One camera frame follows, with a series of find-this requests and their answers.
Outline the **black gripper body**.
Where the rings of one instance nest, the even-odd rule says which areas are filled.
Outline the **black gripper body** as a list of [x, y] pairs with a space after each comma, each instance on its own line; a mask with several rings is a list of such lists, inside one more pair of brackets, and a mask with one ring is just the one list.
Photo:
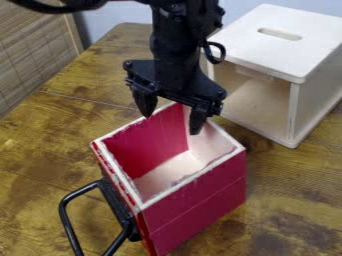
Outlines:
[[226, 90], [206, 76], [201, 69], [201, 52], [186, 56], [181, 62], [163, 60], [126, 60], [126, 82], [131, 92], [138, 89], [157, 97], [187, 106], [222, 109]]

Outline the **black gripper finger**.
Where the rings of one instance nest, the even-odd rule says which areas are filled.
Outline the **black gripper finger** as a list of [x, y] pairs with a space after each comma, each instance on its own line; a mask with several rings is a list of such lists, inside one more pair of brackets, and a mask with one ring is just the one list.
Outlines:
[[142, 115], [149, 118], [157, 108], [158, 97], [155, 94], [146, 93], [138, 89], [133, 90], [134, 100]]
[[189, 121], [191, 135], [198, 135], [201, 133], [207, 118], [213, 117], [214, 115], [221, 115], [219, 109], [210, 110], [201, 107], [191, 109]]

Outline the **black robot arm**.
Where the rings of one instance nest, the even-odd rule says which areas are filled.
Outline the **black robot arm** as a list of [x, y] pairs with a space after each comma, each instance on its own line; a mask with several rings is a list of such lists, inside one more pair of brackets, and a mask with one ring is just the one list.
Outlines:
[[153, 115], [161, 97], [191, 107], [190, 133], [201, 133], [209, 117], [222, 112], [226, 90], [201, 69], [201, 59], [211, 64], [225, 58], [215, 57], [211, 49], [225, 51], [222, 44], [207, 37], [222, 27], [225, 9], [219, 0], [133, 0], [151, 7], [153, 33], [151, 60], [127, 60], [130, 86], [143, 116]]

